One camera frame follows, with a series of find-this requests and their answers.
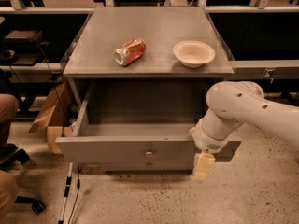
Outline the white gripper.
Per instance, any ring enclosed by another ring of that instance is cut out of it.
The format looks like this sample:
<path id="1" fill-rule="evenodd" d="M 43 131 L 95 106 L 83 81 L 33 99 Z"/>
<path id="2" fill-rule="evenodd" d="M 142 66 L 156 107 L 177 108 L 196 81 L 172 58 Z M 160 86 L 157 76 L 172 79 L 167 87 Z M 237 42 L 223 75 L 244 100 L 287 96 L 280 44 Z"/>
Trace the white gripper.
<path id="1" fill-rule="evenodd" d="M 213 154 L 220 153 L 227 145 L 228 140 L 216 140 L 209 137 L 203 131 L 202 127 L 192 127 L 189 130 L 195 145 L 200 149 L 201 153 L 196 153 L 194 156 L 194 165 L 192 175 L 195 180 L 203 181 L 215 163 Z"/>

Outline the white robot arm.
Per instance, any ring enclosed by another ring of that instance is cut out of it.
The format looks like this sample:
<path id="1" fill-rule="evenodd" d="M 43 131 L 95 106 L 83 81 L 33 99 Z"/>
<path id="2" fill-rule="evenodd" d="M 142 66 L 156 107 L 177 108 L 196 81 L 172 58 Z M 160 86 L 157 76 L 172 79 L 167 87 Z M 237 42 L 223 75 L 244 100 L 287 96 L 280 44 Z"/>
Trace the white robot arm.
<path id="1" fill-rule="evenodd" d="M 219 82 L 208 90 L 206 103 L 206 114 L 190 129 L 199 149 L 194 156 L 196 180 L 207 177 L 215 155 L 228 144 L 230 134 L 245 123 L 299 147 L 299 108 L 265 99 L 263 89 L 254 82 Z"/>

